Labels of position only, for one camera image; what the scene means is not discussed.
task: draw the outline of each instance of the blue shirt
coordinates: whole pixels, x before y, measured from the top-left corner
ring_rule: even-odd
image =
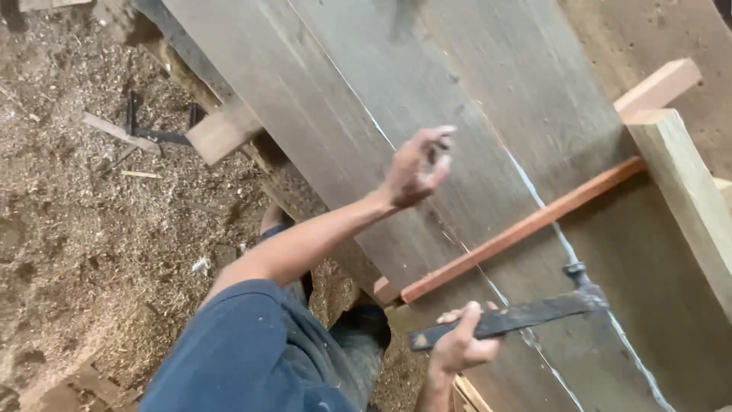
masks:
[[[274,282],[248,280],[198,310],[138,410],[355,411],[335,388],[341,362],[310,311],[287,302]]]

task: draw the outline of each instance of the hand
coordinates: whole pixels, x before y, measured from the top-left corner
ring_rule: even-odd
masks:
[[[488,308],[498,309],[493,302],[488,302]],[[435,343],[430,354],[431,369],[435,372],[454,375],[463,369],[496,358],[503,338],[478,340],[473,337],[481,313],[480,305],[472,301],[464,308],[442,314],[437,319],[437,323],[450,323],[460,318],[460,323]]]
[[[456,130],[455,126],[440,126],[418,131],[394,154],[392,168],[377,192],[400,209],[434,193],[450,172],[450,156],[438,155],[438,149],[450,148],[450,134]],[[428,164],[432,172],[425,170]]]

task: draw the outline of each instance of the black metal tool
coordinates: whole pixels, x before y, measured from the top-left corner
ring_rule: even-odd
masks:
[[[199,121],[201,112],[204,110],[197,103],[188,103],[188,106],[188,129],[191,129]],[[137,102],[135,99],[135,93],[132,89],[129,89],[127,91],[127,122],[124,125],[124,129],[130,136],[144,137],[152,141],[162,140],[169,143],[186,144],[187,146],[191,146],[188,138],[182,133],[139,128],[137,126],[137,119],[135,115],[136,111]]]
[[[498,337],[506,332],[528,328],[550,320],[608,310],[608,302],[600,286],[590,282],[582,262],[563,267],[564,273],[572,280],[575,289],[541,301],[510,305],[503,309],[484,312],[475,328],[477,339]],[[438,339],[455,329],[460,321],[435,325],[419,331],[409,332],[409,349],[413,352],[431,350]]]

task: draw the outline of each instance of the sawdust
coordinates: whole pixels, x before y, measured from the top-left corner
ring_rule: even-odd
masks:
[[[184,130],[190,96],[89,9],[3,23],[0,383],[31,405],[93,356],[112,381],[144,390],[212,282],[191,265],[213,261],[217,244],[253,245],[269,204],[264,176],[241,153],[209,167],[172,144],[160,158],[136,150],[103,176],[126,145],[84,125],[84,111],[122,125],[132,87],[142,128]],[[330,261],[314,275],[313,311],[331,325],[351,302],[350,279]],[[411,409],[424,369],[395,337],[374,394],[379,408]]]

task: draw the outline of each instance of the person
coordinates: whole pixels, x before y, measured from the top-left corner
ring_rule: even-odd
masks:
[[[449,174],[454,132],[417,132],[394,154],[381,186],[355,203],[292,227],[268,209],[262,241],[215,279],[139,410],[366,410],[391,339],[386,315],[362,292],[325,329],[307,308],[312,282],[303,273],[340,241],[430,196]],[[416,411],[447,412],[455,375],[495,358],[500,339],[473,338],[480,307],[471,302],[438,319],[460,322],[430,354]]]

